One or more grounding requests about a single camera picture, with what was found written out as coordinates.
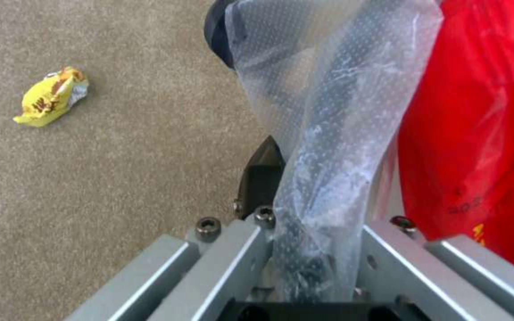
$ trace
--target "snack wrapper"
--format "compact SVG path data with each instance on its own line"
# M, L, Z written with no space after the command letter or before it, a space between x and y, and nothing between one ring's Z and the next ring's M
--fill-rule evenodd
M59 118L87 94L88 80L73 67L51 73L23 96L23 114L13 120L18 124L43 127Z

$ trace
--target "bolt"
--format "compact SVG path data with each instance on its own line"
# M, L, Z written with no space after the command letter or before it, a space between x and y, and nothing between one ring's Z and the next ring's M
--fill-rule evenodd
M407 217L397 216L390 219L390 223L400 229L400 231L410 235L416 232L416 223Z
M241 200L236 198L233 200L233 211L235 213L239 213L241 212L241 208L242 208L242 205L241 205Z
M195 235L198 240L206 243L214 242L221 234L221 222L213 217L199 219L195 225Z
M271 206L259 206L255 210L255 223L262 228L270 229L275 227L275 214Z

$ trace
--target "black object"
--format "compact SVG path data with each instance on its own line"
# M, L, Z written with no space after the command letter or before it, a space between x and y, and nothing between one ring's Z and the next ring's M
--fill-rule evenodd
M259 206L273 205L284 167L279 146L273 137L267 137L243 171L235 201L235 215L239 219L245 219Z
M216 0L206 15L203 35L210 49L222 59L223 63L233 69L233 57L229 49L225 29L225 9L236 0Z
M415 305L231 301L219 321L427 321Z

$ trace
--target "bubble wrap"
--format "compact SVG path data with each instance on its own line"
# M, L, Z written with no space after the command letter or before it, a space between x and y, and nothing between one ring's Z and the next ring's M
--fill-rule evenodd
M277 291L352 298L371 183L441 24L433 0L239 0L235 69L287 166L275 197Z

